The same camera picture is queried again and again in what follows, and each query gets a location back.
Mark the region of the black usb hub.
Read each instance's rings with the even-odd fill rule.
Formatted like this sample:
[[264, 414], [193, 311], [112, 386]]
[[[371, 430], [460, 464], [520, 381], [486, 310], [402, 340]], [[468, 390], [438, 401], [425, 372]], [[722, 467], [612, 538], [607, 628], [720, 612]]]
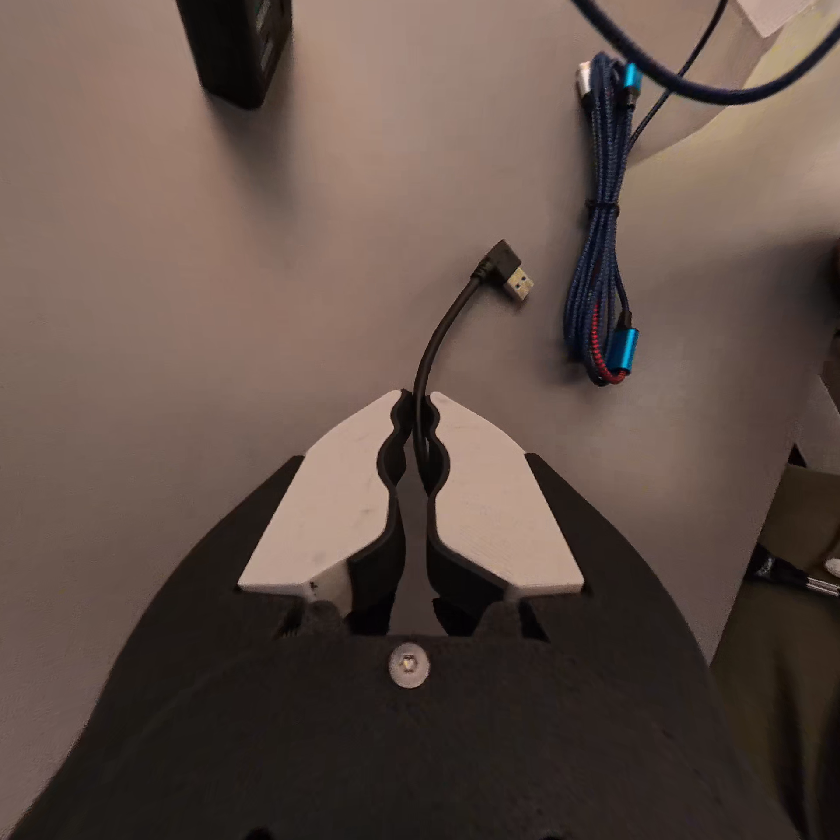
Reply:
[[177, 1], [203, 89], [257, 110], [292, 30], [291, 1]]

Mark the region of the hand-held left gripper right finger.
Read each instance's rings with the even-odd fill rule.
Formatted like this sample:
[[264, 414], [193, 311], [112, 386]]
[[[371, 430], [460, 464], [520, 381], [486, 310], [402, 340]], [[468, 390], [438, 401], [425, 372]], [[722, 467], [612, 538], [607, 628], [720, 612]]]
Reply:
[[580, 593], [583, 573], [524, 449], [441, 392], [429, 402], [446, 466], [431, 498], [441, 548], [503, 597]]

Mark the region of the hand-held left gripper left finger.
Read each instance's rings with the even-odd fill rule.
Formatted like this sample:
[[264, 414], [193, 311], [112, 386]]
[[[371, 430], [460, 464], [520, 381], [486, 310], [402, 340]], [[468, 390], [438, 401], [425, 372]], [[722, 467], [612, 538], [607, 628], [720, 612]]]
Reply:
[[396, 484], [412, 414], [409, 392], [387, 392], [306, 451], [240, 590], [305, 602], [382, 602], [396, 591], [405, 552]]

